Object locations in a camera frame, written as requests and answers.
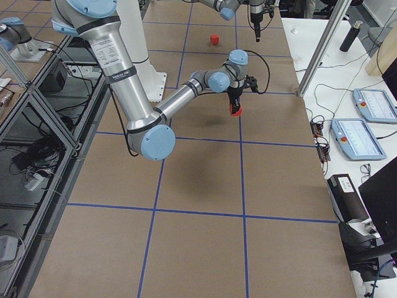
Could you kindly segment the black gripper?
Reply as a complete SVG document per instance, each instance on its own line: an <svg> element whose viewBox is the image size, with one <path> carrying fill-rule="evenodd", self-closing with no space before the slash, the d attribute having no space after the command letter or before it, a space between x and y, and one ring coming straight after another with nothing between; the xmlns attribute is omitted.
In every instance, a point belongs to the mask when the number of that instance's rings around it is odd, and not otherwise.
<svg viewBox="0 0 397 298"><path fill-rule="evenodd" d="M261 39L261 22L263 21L263 9L263 3L250 3L249 5L250 20L254 24L256 42L260 42Z"/></svg>
<svg viewBox="0 0 397 298"><path fill-rule="evenodd" d="M242 95L244 88L232 88L227 89L227 94L229 96L230 102L230 113L240 113L241 105L239 103L239 97Z"/></svg>

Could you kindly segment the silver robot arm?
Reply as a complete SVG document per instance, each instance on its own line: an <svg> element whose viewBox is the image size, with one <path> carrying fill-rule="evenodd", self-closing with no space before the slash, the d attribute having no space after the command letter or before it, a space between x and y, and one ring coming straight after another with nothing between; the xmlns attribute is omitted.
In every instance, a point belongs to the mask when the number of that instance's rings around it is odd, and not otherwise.
<svg viewBox="0 0 397 298"><path fill-rule="evenodd" d="M246 79L248 55L233 50L219 69L196 71L177 91L153 107L130 56L147 51L137 1L52 1L53 28L86 40L107 84L127 118L128 146L149 160L163 160L174 149L175 134L166 122L206 89L227 91L230 112L238 115L238 97Z"/></svg>
<svg viewBox="0 0 397 298"><path fill-rule="evenodd" d="M244 1L240 0L202 0L202 1L184 1L186 3L196 3L206 5L219 12L224 20L231 20L236 15L237 10L243 5ZM263 21L263 15L265 13L265 1L247 1L249 9L249 17L253 24L253 31L255 33L256 42L260 42L261 39L261 22Z"/></svg>

